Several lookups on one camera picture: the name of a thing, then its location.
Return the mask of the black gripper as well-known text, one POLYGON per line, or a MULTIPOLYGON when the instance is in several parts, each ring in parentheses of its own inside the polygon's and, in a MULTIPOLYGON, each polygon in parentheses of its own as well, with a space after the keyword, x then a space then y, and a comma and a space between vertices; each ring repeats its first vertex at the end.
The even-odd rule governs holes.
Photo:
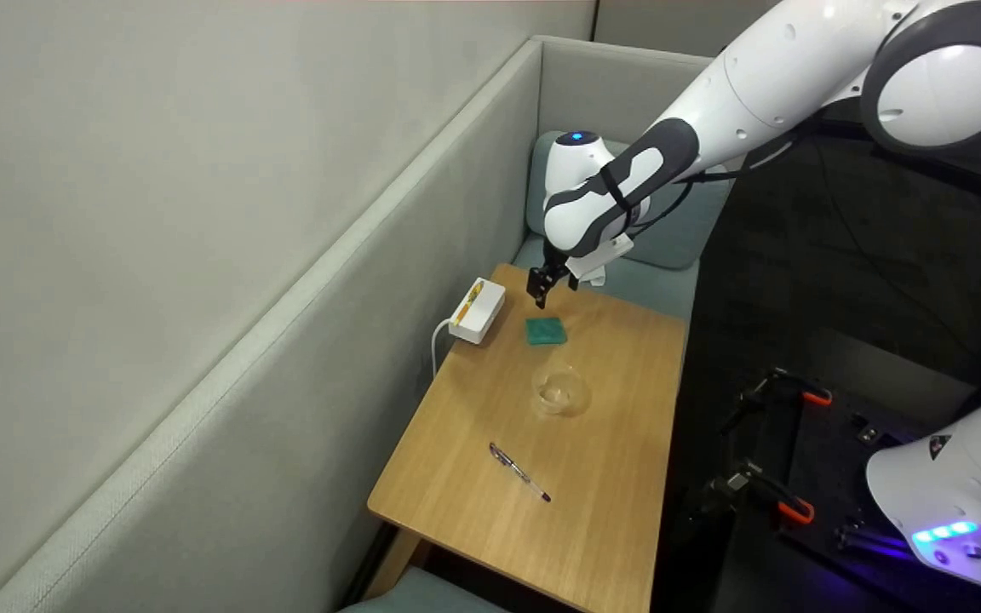
POLYGON ((561 259, 544 259, 528 269, 528 290, 535 292, 535 305, 544 311, 544 292, 565 283, 568 290, 579 290, 579 278, 568 276, 561 259))

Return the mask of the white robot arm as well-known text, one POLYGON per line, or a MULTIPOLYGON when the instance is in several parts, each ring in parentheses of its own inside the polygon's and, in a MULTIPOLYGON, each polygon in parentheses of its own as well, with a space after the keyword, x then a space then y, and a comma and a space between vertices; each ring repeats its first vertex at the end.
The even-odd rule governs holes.
POLYGON ((568 129, 547 145, 544 303, 634 248, 669 182, 746 156, 856 97, 874 143, 901 156, 981 152, 981 0, 777 0, 619 152, 568 129))

